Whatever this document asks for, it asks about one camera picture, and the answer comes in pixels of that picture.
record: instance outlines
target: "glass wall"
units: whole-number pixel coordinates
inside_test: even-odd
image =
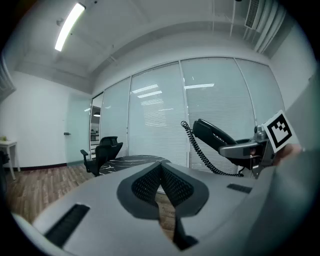
[[[122,80],[104,91],[102,103],[101,138],[117,136],[123,143],[117,157],[128,155],[127,125],[130,78]]]
[[[198,119],[218,127],[234,140],[253,137],[255,117],[250,95],[233,58],[199,58],[181,61],[192,128]],[[237,167],[217,151],[196,138],[209,161],[219,170],[235,173]],[[190,149],[190,167],[210,170],[193,147]]]
[[[277,81],[267,65],[236,59],[250,90],[257,125],[261,125],[279,110],[285,111]]]
[[[107,88],[101,110],[101,137],[118,136],[117,157],[152,155],[172,163],[208,171],[181,121],[197,119],[219,127],[235,140],[254,134],[283,108],[278,84],[266,65],[225,57],[197,58],[155,67]],[[218,169],[237,167],[197,139],[200,149]]]
[[[132,77],[129,100],[129,155],[153,155],[187,166],[187,137],[178,63]]]

